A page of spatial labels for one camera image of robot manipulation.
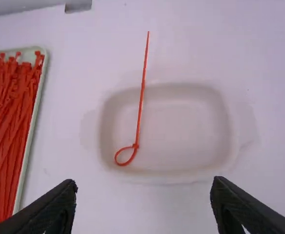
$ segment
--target white tray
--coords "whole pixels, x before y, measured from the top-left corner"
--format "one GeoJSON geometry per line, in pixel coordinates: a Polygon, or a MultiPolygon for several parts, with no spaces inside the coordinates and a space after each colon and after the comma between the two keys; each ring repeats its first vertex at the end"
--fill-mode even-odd
{"type": "MultiPolygon", "coordinates": [[[[130,88],[104,104],[100,150],[109,172],[132,182],[185,183],[215,176],[235,161],[237,134],[222,94],[176,83],[146,86],[140,148],[130,165],[117,166],[115,152],[135,140],[139,95],[140,87],[130,88]]],[[[129,158],[132,150],[122,154],[129,158]]]]}
{"type": "Polygon", "coordinates": [[[26,176],[26,168],[27,168],[27,163],[28,163],[28,159],[29,159],[32,137],[33,137],[33,132],[34,132],[34,128],[35,128],[35,121],[36,121],[36,116],[38,113],[39,104],[40,104],[40,100],[41,100],[41,91],[43,88],[43,82],[45,79],[46,67],[47,67],[47,61],[48,61],[47,51],[41,47],[38,47],[38,46],[15,48],[15,49],[8,49],[8,50],[0,50],[0,53],[4,52],[6,54],[6,58],[7,58],[9,56],[14,57],[16,55],[17,51],[21,52],[21,56],[18,58],[19,63],[26,61],[26,62],[30,62],[30,63],[32,63],[32,65],[34,65],[35,59],[36,59],[35,51],[40,51],[42,55],[45,55],[45,58],[44,58],[44,63],[43,63],[43,67],[42,67],[42,74],[40,77],[40,82],[39,82],[39,86],[38,86],[38,90],[37,90],[37,94],[36,94],[34,109],[33,109],[33,113],[32,113],[32,119],[31,119],[31,123],[30,123],[30,129],[29,129],[27,140],[26,140],[25,152],[24,152],[24,156],[23,156],[22,168],[21,168],[21,173],[20,173],[20,177],[19,177],[19,183],[18,183],[18,188],[17,188],[17,194],[16,194],[16,199],[15,199],[13,214],[18,212],[19,208],[20,208],[20,200],[21,200],[21,195],[22,195],[22,189],[23,189],[24,179],[26,176]]]}

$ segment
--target zip tie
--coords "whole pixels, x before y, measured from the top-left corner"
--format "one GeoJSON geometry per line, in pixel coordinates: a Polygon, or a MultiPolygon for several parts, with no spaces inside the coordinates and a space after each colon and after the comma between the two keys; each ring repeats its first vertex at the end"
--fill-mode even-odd
{"type": "Polygon", "coordinates": [[[114,161],[118,166],[127,166],[130,164],[136,156],[136,153],[139,149],[139,133],[141,128],[141,118],[142,118],[142,108],[143,108],[143,94],[144,94],[144,83],[146,77],[146,68],[147,68],[147,57],[148,57],[148,47],[149,47],[149,31],[147,33],[147,42],[146,42],[146,49],[144,52],[144,62],[143,62],[143,71],[142,71],[142,88],[141,88],[141,97],[139,101],[139,109],[138,109],[138,120],[137,120],[137,128],[136,128],[136,139],[135,143],[131,146],[126,146],[119,149],[114,155],[114,161]],[[120,153],[127,149],[134,149],[132,156],[126,162],[118,162],[118,156],[120,153]]]}

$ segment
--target white surface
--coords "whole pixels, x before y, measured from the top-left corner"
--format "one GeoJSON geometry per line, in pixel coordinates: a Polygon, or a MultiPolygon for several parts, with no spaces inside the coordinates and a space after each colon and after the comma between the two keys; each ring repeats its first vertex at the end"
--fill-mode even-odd
{"type": "MultiPolygon", "coordinates": [[[[121,90],[103,104],[100,155],[112,176],[141,183],[189,183],[213,178],[235,162],[238,140],[228,100],[210,85],[175,82],[146,86],[139,150],[130,165],[116,165],[116,151],[134,142],[140,90],[121,90]]],[[[121,152],[118,162],[132,154],[133,149],[121,152]]]]}
{"type": "Polygon", "coordinates": [[[148,85],[169,72],[179,82],[211,81],[240,113],[254,112],[256,124],[239,121],[245,132],[257,126],[261,144],[224,175],[285,215],[285,1],[271,0],[97,0],[80,14],[55,7],[0,17],[0,49],[37,44],[51,52],[24,205],[73,178],[74,234],[217,233],[210,182],[133,185],[100,165],[103,101],[137,85],[147,30],[148,74],[157,75],[148,85]]]}

